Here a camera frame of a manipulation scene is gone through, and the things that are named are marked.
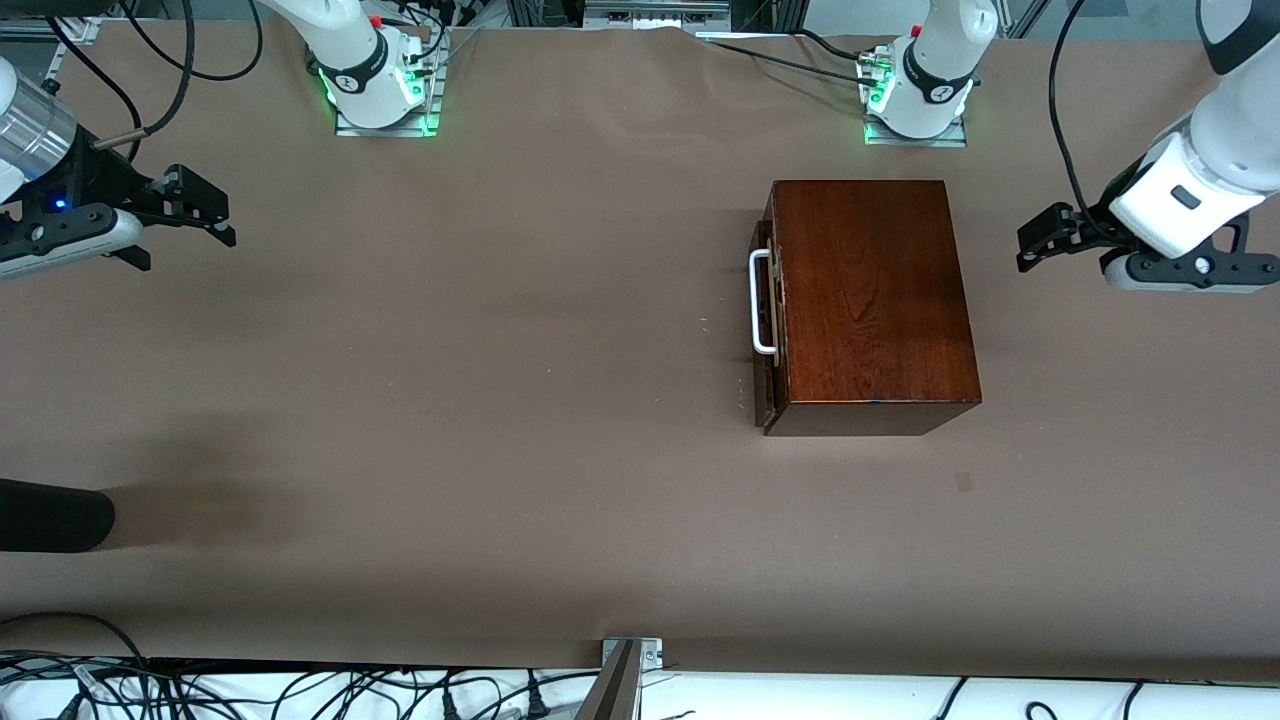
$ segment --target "white handle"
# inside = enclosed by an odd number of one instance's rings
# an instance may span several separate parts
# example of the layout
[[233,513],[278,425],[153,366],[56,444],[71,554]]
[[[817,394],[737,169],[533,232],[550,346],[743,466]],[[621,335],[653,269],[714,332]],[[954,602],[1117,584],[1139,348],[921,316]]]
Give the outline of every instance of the white handle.
[[751,256],[746,260],[746,277],[751,281],[751,345],[755,346],[755,351],[760,355],[777,355],[778,348],[771,345],[764,345],[760,340],[760,300],[759,300],[759,281],[755,278],[755,265],[759,259],[769,259],[769,250],[762,247],[759,250],[753,250]]

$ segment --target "brown table surface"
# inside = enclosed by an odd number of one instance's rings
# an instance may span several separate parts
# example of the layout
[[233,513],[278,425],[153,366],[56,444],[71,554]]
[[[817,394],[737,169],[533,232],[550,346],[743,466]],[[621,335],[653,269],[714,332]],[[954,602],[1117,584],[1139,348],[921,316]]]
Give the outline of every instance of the brown table surface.
[[[202,69],[252,50],[198,32]],[[177,70],[127,26],[90,53],[159,117]],[[195,82],[137,161],[225,188],[239,247],[154,228],[148,274],[0,290],[0,473],[120,506],[114,550],[0,556],[0,609],[104,614],[150,655],[584,665],[653,634],[686,669],[1280,678],[1280,291],[1018,274],[1015,231],[1069,196],[1048,54],[992,45],[969,149],[890,149],[847,85],[678,31],[495,31],[439,137],[353,140],[269,23],[257,70]],[[1212,82],[1196,44],[1073,44],[1089,195]],[[947,182],[980,407],[760,437],[745,264],[777,178]],[[1256,245],[1277,228],[1274,202]]]

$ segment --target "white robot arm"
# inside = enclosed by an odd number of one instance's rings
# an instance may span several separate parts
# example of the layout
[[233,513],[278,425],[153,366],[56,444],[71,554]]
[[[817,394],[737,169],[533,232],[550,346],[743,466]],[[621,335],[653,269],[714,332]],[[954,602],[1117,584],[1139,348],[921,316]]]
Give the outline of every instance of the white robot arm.
[[[1280,191],[1280,4],[1199,0],[1217,88],[1166,128],[1082,214],[1059,202],[1019,229],[1019,269],[1114,247],[1103,274],[1121,290],[1253,292],[1280,260],[1245,252],[1248,211]],[[1233,247],[1213,246],[1221,228]]]
[[[424,102],[422,41],[375,27],[360,0],[262,1],[306,40],[329,96],[352,124],[385,127]],[[59,6],[26,3],[18,10]],[[99,255],[147,270],[151,256],[138,242],[152,224],[197,227],[236,245],[221,190],[183,165],[159,179],[140,174],[110,150],[140,131],[100,141],[50,88],[0,58],[0,202],[22,205],[20,219],[0,214],[0,279]]]
[[422,41],[374,27],[360,0],[262,0],[311,47],[338,111],[364,128],[387,127],[424,102]]
[[964,113],[973,72],[996,37],[1000,15],[991,0],[932,0],[919,35],[890,45],[899,68],[867,111],[910,138],[941,135]]

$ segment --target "black cable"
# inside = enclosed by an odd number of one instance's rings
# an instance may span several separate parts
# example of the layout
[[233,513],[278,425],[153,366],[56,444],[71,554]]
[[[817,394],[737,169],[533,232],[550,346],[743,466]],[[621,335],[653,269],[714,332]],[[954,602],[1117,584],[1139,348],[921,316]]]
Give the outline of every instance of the black cable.
[[[594,676],[596,676],[599,674],[600,674],[599,670],[586,670],[584,673],[567,673],[564,675],[556,675],[554,678],[543,678],[541,680],[538,680],[531,687],[541,687],[541,685],[548,685],[550,683],[558,683],[561,680],[573,680],[573,679],[577,679],[577,678],[594,678]],[[476,712],[475,715],[472,715],[471,720],[480,720],[481,717],[484,717],[485,715],[488,715],[489,711],[492,711],[492,710],[500,710],[502,708],[502,703],[507,702],[508,700],[511,700],[513,697],[520,697],[520,696],[525,694],[526,692],[529,692],[529,688],[530,688],[530,685],[526,685],[524,688],[520,688],[518,691],[512,691],[512,692],[509,692],[509,693],[499,697],[497,701],[493,702],[493,705],[489,705],[488,707],[485,707],[480,712]]]
[[169,720],[196,720],[196,714],[191,711],[191,706],[186,702],[183,702],[180,707],[182,715],[178,715],[178,701],[186,701],[186,696],[183,694],[180,685],[177,689],[177,693],[174,692],[173,685],[174,684],[169,680],[160,680],[160,696],[169,702]]
[[1037,710],[1043,710],[1050,720],[1057,720],[1057,714],[1053,712],[1053,708],[1038,700],[1027,703],[1027,707],[1023,708],[1023,717],[1027,720],[1039,720],[1034,715]]
[[431,41],[430,47],[428,47],[426,50],[422,50],[421,53],[419,53],[416,55],[410,55],[410,58],[408,58],[410,63],[416,63],[416,61],[421,60],[422,58],[426,58],[431,53],[435,53],[440,47],[440,44],[444,42],[444,33],[448,29],[448,28],[444,27],[444,22],[440,20],[440,18],[436,18],[435,15],[433,15],[431,13],[426,13],[426,17],[433,23],[435,23],[435,40]]
[[187,26],[187,51],[182,59],[182,77],[178,79],[178,91],[173,94],[169,109],[160,115],[160,119],[142,128],[146,133],[155,135],[164,129],[173,120],[182,108],[182,101],[187,99],[187,87],[191,86],[191,73],[196,65],[196,17],[191,9],[191,0],[182,0],[183,22]]
[[372,687],[369,687],[369,688],[367,688],[367,692],[371,692],[371,693],[374,693],[375,696],[378,696],[378,697],[381,697],[381,698],[384,698],[384,700],[389,701],[389,702],[390,702],[392,705],[394,705],[394,706],[396,706],[396,716],[397,716],[397,717],[399,717],[399,716],[401,716],[401,712],[402,712],[402,708],[401,708],[401,703],[399,703],[399,701],[398,701],[398,700],[396,700],[394,697],[392,697],[392,696],[389,696],[389,694],[384,693],[383,691],[376,691],[376,689],[374,689]]
[[1080,8],[1088,0],[1075,0],[1071,9],[1066,13],[1062,31],[1057,33],[1057,42],[1053,44],[1053,56],[1048,63],[1048,122],[1053,126],[1053,140],[1057,141],[1057,150],[1062,154],[1062,164],[1066,167],[1066,179],[1071,183],[1071,193],[1075,195],[1075,204],[1080,206],[1080,214],[1084,215],[1085,222],[1089,223],[1093,232],[1098,233],[1100,237],[1106,237],[1107,233],[1093,219],[1093,214],[1089,213],[1089,204],[1084,201],[1080,179],[1075,176],[1075,163],[1071,160],[1071,151],[1068,150],[1066,138],[1062,136],[1062,123],[1057,118],[1057,63],[1062,55],[1062,45],[1066,44],[1066,33],[1071,29],[1075,15],[1080,13]]
[[529,688],[529,712],[525,717],[529,720],[543,720],[550,715],[550,710],[547,707],[547,702],[543,701],[543,693],[538,689],[538,675],[534,675],[532,670],[529,670],[529,682],[526,683]]
[[[76,678],[76,673],[74,673],[74,666],[76,665],[95,665],[97,667],[102,667],[102,669],[106,669],[106,670],[122,670],[122,671],[124,671],[127,674],[132,673],[132,674],[136,674],[136,675],[147,675],[150,678],[169,678],[169,675],[165,675],[163,673],[152,673],[150,670],[138,670],[136,667],[131,667],[131,666],[123,665],[120,662],[106,662],[106,661],[102,661],[102,660],[93,660],[93,659],[86,659],[86,657],[77,657],[77,659],[73,659],[72,661],[68,661],[68,660],[65,660],[63,657],[54,656],[54,655],[28,653],[28,655],[26,655],[23,657],[22,661],[23,662],[28,662],[28,661],[33,661],[33,660],[44,660],[44,661],[47,661],[47,662],[54,662],[56,665],[60,665],[64,669],[63,671],[65,673],[65,675],[60,675],[58,679]],[[22,680],[22,679],[26,679],[26,678],[36,678],[36,679],[41,679],[41,680],[50,679],[50,678],[44,678],[41,675],[44,675],[46,673],[50,673],[51,670],[54,670],[54,667],[37,667],[37,669],[31,669],[31,670],[23,670],[22,673],[18,673],[18,674],[14,674],[14,675],[8,675],[8,676],[0,679],[0,685],[6,685],[10,682]]]
[[360,679],[357,679],[356,676],[353,676],[352,680],[349,683],[347,683],[346,687],[343,687],[340,691],[338,691],[337,694],[334,694],[333,697],[330,697],[328,702],[325,702],[324,705],[321,705],[320,708],[315,711],[315,715],[311,716],[311,720],[320,720],[320,715],[323,715],[325,710],[329,710],[329,706],[333,705],[333,703],[335,703],[335,702],[338,702],[338,700],[342,698],[343,696],[351,697],[351,693],[356,692],[356,685],[358,685],[362,680],[364,680],[364,676],[360,676]]
[[101,625],[101,626],[106,628],[108,630],[111,632],[113,635],[116,637],[116,639],[119,639],[122,643],[124,643],[124,647],[127,647],[129,650],[129,655],[133,656],[133,661],[137,664],[138,670],[146,670],[147,669],[147,661],[146,661],[145,657],[142,657],[142,651],[138,650],[137,643],[133,642],[133,638],[131,638],[128,635],[128,633],[125,633],[124,630],[122,630],[120,628],[118,628],[110,620],[104,620],[104,619],[99,618],[97,615],[90,615],[88,612],[72,612],[72,611],[68,611],[68,610],[42,610],[40,612],[27,612],[26,615],[15,615],[13,618],[6,618],[4,620],[0,620],[0,628],[3,628],[5,625],[12,625],[14,623],[22,623],[22,621],[26,621],[26,620],[44,620],[44,619],[54,619],[54,618],[60,618],[60,619],[65,619],[65,620],[84,620],[84,621],[88,621],[88,623],[93,623],[95,625]]
[[453,693],[449,692],[449,675],[444,676],[444,688],[440,691],[443,697],[440,698],[440,707],[444,710],[444,720],[460,720],[458,706],[453,702]]
[[951,706],[955,705],[956,696],[960,694],[960,688],[969,682],[968,676],[960,678],[955,685],[951,687],[951,692],[947,693],[947,701],[942,705],[942,712],[933,716],[933,720],[946,720],[947,715],[951,712]]
[[102,716],[99,714],[99,710],[97,710],[97,701],[93,700],[93,694],[90,693],[90,692],[83,692],[83,691],[79,694],[81,694],[81,697],[83,700],[88,701],[88,707],[90,707],[90,710],[93,711],[93,720],[102,720]]
[[809,40],[817,42],[827,53],[831,53],[832,55],[835,55],[837,58],[842,58],[845,60],[852,60],[852,61],[856,63],[856,61],[859,61],[861,59],[861,58],[859,58],[859,55],[856,53],[846,53],[846,51],[841,50],[840,47],[836,47],[835,45],[827,42],[826,37],[823,37],[823,36],[820,36],[820,35],[818,35],[817,32],[813,32],[813,31],[808,31],[808,29],[804,29],[804,28],[800,28],[800,29],[788,29],[788,31],[786,31],[782,35],[794,35],[794,36],[808,37]]
[[1125,696],[1123,720],[1129,720],[1129,708],[1133,707],[1133,698],[1138,697],[1138,691],[1140,691],[1142,685],[1144,684],[1147,684],[1146,680],[1138,680],[1137,683],[1133,684],[1133,689],[1129,691],[1129,694]]
[[[314,691],[317,687],[328,683],[329,680],[337,678],[338,675],[339,675],[339,673],[334,673],[333,675],[330,675],[328,678],[325,678],[324,680],[321,680],[319,684],[311,685],[307,689],[308,691]],[[280,697],[278,697],[275,700],[275,706],[271,707],[271,720],[276,720],[276,717],[279,717],[279,715],[280,715],[280,706],[284,705],[284,701],[289,698],[289,691],[293,689],[293,685],[301,683],[307,676],[308,676],[308,674],[298,675],[297,678],[293,679],[293,682],[291,682],[289,684],[284,685],[284,689],[280,691]]]
[[67,703],[67,707],[58,714],[58,720],[76,720],[76,717],[79,716],[79,703],[82,700],[84,700],[83,688],[76,691],[76,694],[72,697],[70,702]]
[[338,706],[338,711],[334,712],[333,716],[334,720],[343,720],[347,716],[347,711],[351,710],[351,703],[355,702],[356,698],[360,697],[360,693],[362,693],[364,689],[367,687],[365,684],[367,680],[367,675],[361,673],[356,676],[358,679],[353,678],[351,683],[347,683],[347,687],[343,688],[342,693],[339,693],[343,694],[344,697],[342,700],[342,705]]
[[[227,711],[230,714],[230,716],[234,716],[236,720],[244,720],[244,716],[241,715],[239,710],[236,710],[236,706],[232,703],[232,701],[221,697],[220,694],[210,691],[209,688],[205,688],[202,685],[198,685],[196,683],[186,680],[186,679],[183,679],[180,676],[174,678],[174,680],[178,683],[179,688],[182,685],[188,685],[189,688],[192,688],[192,689],[195,689],[197,692],[201,692],[201,693],[205,693],[206,696],[209,696],[209,698],[210,698],[211,702],[200,702],[201,707],[204,707],[206,710],[214,710],[215,705],[220,705],[220,706],[225,707]],[[189,700],[184,700],[183,702],[186,702],[188,705],[191,703]]]
[[[278,697],[275,700],[257,700],[257,698],[248,698],[248,697],[236,697],[236,698],[225,698],[225,700],[223,700],[220,702],[230,702],[230,703],[234,703],[234,705],[278,705],[280,702],[284,702],[287,700],[292,700],[292,698],[298,697],[298,696],[303,696],[303,694],[306,694],[306,693],[308,693],[308,692],[319,688],[320,685],[323,685],[323,684],[328,683],[329,680],[332,680],[332,679],[337,678],[338,675],[340,675],[340,673],[333,673],[328,678],[323,678],[319,683],[312,683],[312,684],[310,684],[310,685],[307,685],[305,688],[293,691],[294,685],[297,685],[302,680],[306,680],[307,678],[315,678],[316,675],[319,675],[319,673],[303,673],[302,675],[294,678],[293,682],[291,682],[288,685],[284,685],[284,689],[280,691],[280,697]],[[189,682],[189,684],[192,684],[192,685],[196,684],[202,676],[204,675],[197,675],[195,679],[192,679]],[[200,688],[200,692],[207,692],[207,691],[205,691],[205,688]],[[196,700],[193,702],[202,703],[202,702],[206,702],[206,701]]]
[[[138,37],[141,37],[142,41],[147,44],[147,47],[154,50],[155,54],[159,55],[160,59],[163,59],[165,63],[169,63],[170,65],[178,68],[179,70],[183,69],[182,63],[174,60],[172,56],[169,56],[168,53],[161,50],[160,46],[156,45],[154,40],[151,40],[151,36],[147,35],[147,31],[142,29],[142,24],[133,15],[133,10],[129,9],[128,3],[120,3],[120,9],[124,10],[124,17],[128,18],[129,24],[133,26],[133,29],[138,33]],[[253,58],[248,61],[248,64],[241,68],[239,70],[236,70],[234,73],[228,73],[225,76],[211,76],[209,73],[202,73],[200,70],[192,69],[191,77],[197,77],[200,79],[207,79],[212,82],[227,82],[230,79],[239,79],[247,76],[248,73],[253,72],[253,68],[257,67],[257,61],[262,59],[262,18],[259,17],[257,3],[255,3],[253,0],[248,0],[248,9],[253,14],[253,27],[257,31],[257,46],[253,49]]]
[[854,82],[854,83],[858,83],[858,85],[867,85],[867,86],[874,86],[876,85],[876,81],[873,81],[872,78],[861,78],[861,77],[846,76],[846,74],[842,74],[842,73],[833,73],[831,70],[824,70],[822,68],[814,68],[812,65],[804,65],[801,63],[792,63],[791,60],[783,60],[782,58],[774,58],[772,55],[764,55],[762,53],[756,53],[755,50],[748,50],[746,47],[735,47],[733,45],[724,45],[722,42],[716,42],[716,41],[712,41],[712,40],[708,40],[707,42],[710,44],[710,45],[714,45],[717,47],[723,47],[724,50],[732,50],[733,53],[741,53],[741,54],[749,55],[751,58],[758,58],[760,60],[768,60],[771,63],[777,63],[780,65],[786,65],[788,68],[795,68],[797,70],[805,70],[808,73],[814,73],[814,74],[819,74],[819,76],[833,77],[836,79],[847,79],[849,82]]
[[[102,85],[111,88],[111,92],[114,92],[115,96],[119,97],[122,102],[124,102],[125,109],[129,110],[129,120],[133,123],[133,127],[142,127],[142,115],[138,113],[138,106],[133,104],[133,99],[129,97],[129,94],[124,92],[124,88],[116,85],[116,82],[111,79],[110,76],[102,72],[102,68],[97,67],[97,63],[90,60],[88,55],[86,55],[84,51],[79,49],[79,46],[72,42],[69,37],[67,37],[67,33],[63,32],[63,26],[58,24],[58,20],[55,20],[54,18],[45,18],[45,22],[49,23],[49,28],[54,31],[54,35],[58,36],[58,41],[61,42],[64,47],[67,47],[67,51],[70,53],[72,55],[76,55],[76,59],[79,60],[82,65],[88,68],[88,72],[97,76],[97,79],[102,81]],[[128,155],[125,155],[125,160],[132,163],[133,159],[137,158],[138,146],[141,143],[142,143],[141,140],[133,141],[133,145],[129,146]]]
[[[494,694],[497,694],[498,697],[502,697],[502,685],[498,684],[498,680],[494,680],[493,678],[490,678],[488,675],[485,675],[483,678],[467,678],[465,680],[451,680],[452,685],[465,685],[467,683],[489,683],[490,685],[493,685]],[[495,720],[498,717],[498,711],[500,708],[502,708],[502,705],[499,705],[498,707],[495,707],[493,710],[493,716],[494,716]]]
[[131,705],[136,705],[136,703],[125,701],[124,696],[120,694],[115,688],[113,688],[110,683],[102,683],[102,687],[106,688],[106,692],[111,693],[111,697],[115,698],[115,702],[113,703],[113,702],[105,701],[105,700],[99,700],[96,702],[99,702],[99,703],[101,703],[104,706],[108,706],[108,707],[110,707],[111,705],[115,705],[116,707],[119,707],[120,710],[124,711],[124,716],[125,717],[128,717],[129,720],[136,720],[136,717],[133,716],[133,712],[129,712],[129,706]]
[[421,702],[422,702],[424,700],[426,700],[426,698],[428,698],[428,696],[430,696],[433,691],[436,691],[436,689],[439,689],[439,688],[444,687],[444,682],[445,682],[445,680],[448,679],[448,676],[449,676],[449,675],[448,675],[448,674],[445,674],[445,676],[444,676],[444,678],[440,678],[440,679],[439,679],[439,680],[436,680],[435,683],[433,683],[433,684],[428,685],[426,688],[424,688],[424,689],[422,689],[422,694],[420,694],[420,696],[415,697],[415,698],[413,698],[413,702],[408,703],[408,708],[406,708],[406,710],[404,710],[404,714],[399,716],[399,720],[410,720],[410,719],[411,719],[411,717],[413,716],[413,710],[415,710],[415,708],[416,708],[416,707],[417,707],[417,706],[419,706],[419,705],[420,705],[420,703],[421,703]]

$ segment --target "wooden case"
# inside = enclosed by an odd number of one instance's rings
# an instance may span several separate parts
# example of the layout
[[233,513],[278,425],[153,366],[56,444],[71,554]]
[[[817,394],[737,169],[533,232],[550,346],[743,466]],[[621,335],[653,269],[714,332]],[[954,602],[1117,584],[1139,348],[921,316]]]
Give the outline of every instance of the wooden case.
[[919,436],[982,402],[941,181],[776,182],[749,263],[765,434]]

